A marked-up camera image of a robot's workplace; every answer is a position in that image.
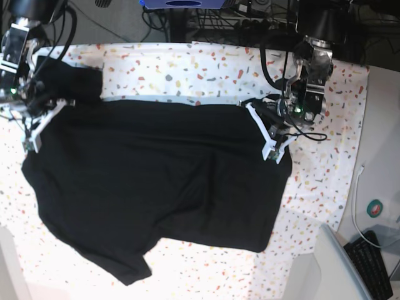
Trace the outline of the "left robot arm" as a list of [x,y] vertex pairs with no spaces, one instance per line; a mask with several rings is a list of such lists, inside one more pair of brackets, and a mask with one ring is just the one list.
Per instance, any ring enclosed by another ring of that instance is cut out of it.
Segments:
[[[346,41],[349,1],[300,1],[295,30],[273,30],[260,42],[262,73],[277,92],[265,100],[240,103],[258,126],[265,144],[262,158],[280,163],[286,148],[298,137],[323,142],[327,135],[310,132],[317,116],[326,111],[325,86],[330,79],[333,49]],[[295,74],[274,81],[267,67],[267,47],[280,37],[301,36],[292,52],[286,52],[284,65],[293,59]]]

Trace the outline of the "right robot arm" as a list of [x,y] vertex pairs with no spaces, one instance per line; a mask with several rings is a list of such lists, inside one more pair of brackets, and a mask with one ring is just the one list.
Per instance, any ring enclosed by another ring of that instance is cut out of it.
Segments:
[[57,19],[71,17],[71,30],[57,60],[67,53],[77,29],[75,10],[67,1],[10,1],[7,10],[14,18],[9,30],[1,39],[1,109],[21,115],[26,152],[39,152],[40,134],[51,120],[66,106],[74,106],[73,99],[57,98],[39,79],[49,66],[52,47],[41,64],[36,64],[34,54],[45,45],[43,37],[35,35],[43,25]]

